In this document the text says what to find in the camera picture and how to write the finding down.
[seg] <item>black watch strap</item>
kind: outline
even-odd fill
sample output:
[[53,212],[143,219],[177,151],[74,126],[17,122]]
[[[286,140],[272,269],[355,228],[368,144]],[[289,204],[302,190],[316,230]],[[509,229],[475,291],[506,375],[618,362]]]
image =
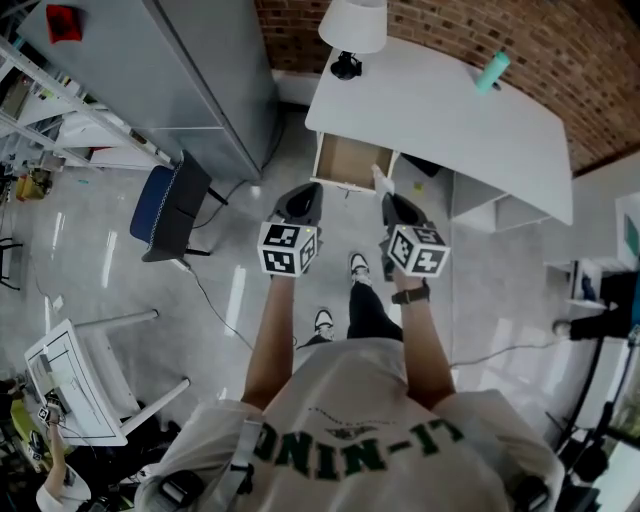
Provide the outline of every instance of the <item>black watch strap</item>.
[[427,299],[431,297],[431,289],[425,279],[422,280],[422,286],[420,288],[414,288],[413,290],[402,290],[391,296],[391,302],[394,304],[409,304],[417,300]]

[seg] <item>white sneaker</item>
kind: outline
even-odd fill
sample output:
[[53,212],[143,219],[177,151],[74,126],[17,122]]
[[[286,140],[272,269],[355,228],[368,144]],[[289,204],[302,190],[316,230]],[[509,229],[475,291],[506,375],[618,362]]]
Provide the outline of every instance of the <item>white sneaker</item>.
[[364,256],[359,252],[354,252],[349,258],[349,266],[351,268],[351,284],[356,283],[366,284],[372,286],[371,276],[369,273],[369,264]]
[[568,320],[556,320],[553,322],[551,330],[558,338],[569,339],[571,337],[571,322]]
[[316,315],[315,321],[316,336],[321,336],[325,340],[333,341],[335,334],[333,332],[333,317],[328,309],[321,309]]

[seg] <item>open drawer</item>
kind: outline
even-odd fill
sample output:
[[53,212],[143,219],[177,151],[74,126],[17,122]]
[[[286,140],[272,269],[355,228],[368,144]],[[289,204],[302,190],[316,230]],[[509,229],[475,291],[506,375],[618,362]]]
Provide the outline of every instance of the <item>open drawer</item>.
[[384,175],[391,178],[398,156],[398,151],[318,133],[318,152],[311,181],[374,193],[371,166],[378,164]]

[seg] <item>tiled floor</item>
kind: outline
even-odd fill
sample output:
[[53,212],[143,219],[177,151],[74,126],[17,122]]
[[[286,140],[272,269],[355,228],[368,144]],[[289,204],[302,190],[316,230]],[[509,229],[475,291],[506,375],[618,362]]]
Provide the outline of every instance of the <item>tiled floor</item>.
[[[241,297],[236,328],[251,343],[269,286],[256,253],[260,224],[282,193],[307,182],[313,166],[315,137],[303,121],[301,114],[289,115],[264,181],[243,185],[231,205],[191,238],[193,248],[214,253],[189,262],[219,313],[227,317],[230,297]],[[453,247],[445,271],[431,282],[438,332],[451,360],[471,361],[508,345],[552,340],[548,327],[566,312],[567,284],[562,274],[542,265],[537,227],[493,236],[452,228],[447,218],[450,175],[430,179],[400,159],[394,177],[396,190],[423,207]],[[240,396],[250,351],[233,333],[225,334],[193,276],[171,262],[140,261],[145,245],[129,235],[129,222],[145,179],[146,173],[128,171],[65,172],[55,176],[53,191],[43,201],[10,204],[3,233],[12,227],[13,236],[25,243],[13,268],[23,290],[0,288],[0,357],[6,357],[0,371],[9,365],[23,368],[24,351],[48,324],[65,317],[82,322],[155,308],[160,311],[157,320],[113,331],[111,344],[141,400],[158,397],[183,375],[191,378],[192,387],[164,409],[165,416],[184,422],[199,400]],[[226,193],[234,185],[219,183],[216,188]],[[207,198],[198,223],[217,206]],[[337,333],[346,333],[347,257],[354,249],[369,259],[375,289],[390,306],[391,287],[382,280],[377,247],[383,235],[377,200],[325,187],[321,227],[320,256],[296,285],[294,332],[300,343],[312,335],[320,306],[333,310]],[[52,299],[63,296],[58,313],[45,308],[36,271],[44,293]],[[501,389],[549,436],[554,432],[544,411],[567,414],[591,350],[589,344],[562,344],[512,351],[460,367],[457,383],[464,390]]]

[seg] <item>blue chair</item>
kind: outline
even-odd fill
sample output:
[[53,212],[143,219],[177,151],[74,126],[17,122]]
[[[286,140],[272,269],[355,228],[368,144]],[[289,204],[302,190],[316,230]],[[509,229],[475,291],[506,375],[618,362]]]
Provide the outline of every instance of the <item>blue chair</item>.
[[149,244],[142,261],[180,259],[185,254],[211,255],[187,248],[206,195],[229,204],[210,184],[211,176],[186,151],[175,170],[159,165],[151,171],[129,228],[133,237]]

